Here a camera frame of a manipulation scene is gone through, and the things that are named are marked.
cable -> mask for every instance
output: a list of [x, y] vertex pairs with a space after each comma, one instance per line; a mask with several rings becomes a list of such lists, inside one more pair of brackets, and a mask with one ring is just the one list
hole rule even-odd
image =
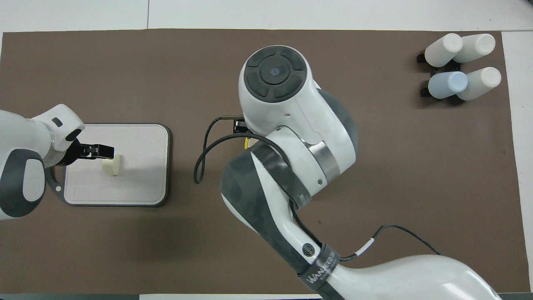
[[394, 228], [398, 228], [398, 229], [401, 229], [407, 233], [409, 233], [410, 235], [414, 236], [416, 239], [418, 239], [420, 242], [424, 243], [426, 246], [428, 246], [431, 250], [433, 250], [433, 252], [435, 252], [436, 254], [438, 255], [442, 255], [441, 252], [437, 251], [435, 249], [434, 246], [432, 246], [430, 243], [426, 242], [424, 239], [422, 239], [418, 234], [412, 232], [411, 230], [403, 227], [403, 226], [400, 226], [400, 225], [394, 225], [394, 224], [387, 224], [387, 225], [383, 225], [381, 226], [375, 233], [374, 235], [370, 238], [370, 240], [368, 240], [368, 242], [366, 242], [363, 247], [361, 247], [359, 250], [357, 250], [354, 254], [352, 255], [348, 255], [346, 257], [341, 257], [340, 258], [340, 261], [341, 262], [347, 262], [349, 260], [352, 260], [358, 256], [360, 256], [363, 252], [366, 251], [366, 249], [368, 249], [368, 247], [370, 247], [370, 245], [372, 245], [372, 243], [374, 243], [376, 237], [385, 229], [385, 228], [389, 228], [389, 227], [394, 227]]
[[377, 231], [376, 233], [374, 233], [374, 235], [372, 236], [373, 239], [375, 239], [385, 228], [389, 228], [389, 227], [395, 227], [395, 228], [398, 228], [398, 229], [401, 229], [407, 233], [409, 233], [410, 235], [414, 236], [416, 239], [418, 239], [420, 242], [424, 243], [424, 245], [426, 245], [428, 248], [430, 248], [431, 250], [433, 250], [433, 252], [435, 252], [436, 254], [438, 255], [442, 255], [441, 252], [437, 251], [435, 249], [435, 247], [433, 247], [430, 243], [426, 242], [424, 239], [422, 239], [420, 236], [418, 236], [418, 234], [412, 232], [411, 230], [405, 228], [405, 227], [402, 227], [400, 225], [394, 225], [394, 224], [387, 224], [387, 225], [383, 225], [381, 226]]
[[211, 151], [211, 149], [213, 149], [216, 145], [218, 145], [218, 144], [220, 144], [220, 143], [222, 143], [224, 141], [227, 141], [227, 140], [230, 140], [230, 139], [235, 139], [235, 138], [254, 138], [254, 139], [258, 139], [258, 140], [264, 142], [265, 144], [267, 144], [270, 147], [274, 148], [274, 150], [276, 150], [278, 152], [278, 154], [281, 155], [281, 158], [283, 159], [283, 161], [285, 161], [285, 163], [290, 167], [289, 158], [287, 157], [285, 152], [276, 143], [274, 143], [273, 141], [269, 140], [266, 137], [263, 137], [263, 136], [260, 136], [260, 135], [256, 135], [254, 133], [234, 133], [232, 135], [227, 135], [225, 137], [222, 137], [222, 138], [214, 141], [213, 143], [211, 143], [211, 145], [209, 145], [209, 147], [204, 149], [202, 154], [200, 154], [200, 157], [196, 161], [195, 169], [194, 169], [194, 173], [193, 173], [193, 180], [194, 180], [194, 182], [196, 184], [199, 184], [202, 181], [203, 174], [202, 174], [202, 178], [198, 178], [198, 167], [200, 166], [200, 163], [205, 160], [205, 156], [207, 155], [207, 153], [209, 151]]
[[[205, 131], [204, 145], [202, 147], [202, 151], [204, 151], [205, 148], [207, 147], [207, 137], [209, 136], [209, 132], [211, 131], [211, 128], [215, 125], [216, 122], [218, 122], [220, 120], [239, 120], [239, 119], [244, 119], [244, 116], [242, 116], [242, 115], [223, 115], [223, 116], [215, 118], [211, 122], [211, 124], [209, 124], [209, 126], [207, 127], [207, 130]], [[202, 159], [202, 162], [201, 162], [201, 170], [200, 170], [199, 181], [201, 181], [203, 179], [204, 172], [205, 172], [205, 156], [204, 156], [204, 158]]]
[[294, 220], [298, 224], [298, 226], [315, 242], [317, 245], [322, 248], [322, 242], [302, 223], [300, 218], [298, 218], [298, 214], [296, 213], [296, 208], [294, 207], [294, 202], [289, 201], [290, 210], [293, 213]]

black strap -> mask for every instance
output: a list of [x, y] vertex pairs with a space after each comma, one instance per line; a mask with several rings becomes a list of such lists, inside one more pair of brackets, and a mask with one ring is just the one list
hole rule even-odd
[[323, 244], [320, 254], [305, 272], [298, 274], [298, 278], [311, 290], [319, 289], [331, 275], [338, 264], [340, 255], [330, 246]]
[[301, 209], [311, 201], [311, 194], [281, 156], [270, 146], [258, 141], [250, 148], [279, 187]]

brown mat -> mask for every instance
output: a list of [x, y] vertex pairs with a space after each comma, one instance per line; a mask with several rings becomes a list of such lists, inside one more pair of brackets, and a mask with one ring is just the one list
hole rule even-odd
[[[415, 57], [440, 32], [4, 34], [0, 109], [33, 117], [65, 103], [87, 123], [162, 123], [174, 143], [161, 208], [72, 207], [48, 190], [29, 216], [0, 222], [0, 293], [309, 293], [220, 198], [222, 168], [243, 141], [215, 149], [204, 182], [192, 182], [206, 126], [240, 113], [240, 68], [271, 44], [299, 49], [359, 127], [356, 164], [301, 211], [319, 238], [348, 255], [398, 223], [496, 291], [529, 291], [502, 39], [492, 34], [494, 52], [463, 69], [496, 67], [502, 83], [459, 106], [418, 95], [430, 76]], [[212, 138], [230, 131], [217, 125]], [[346, 265], [429, 253], [390, 229]]]

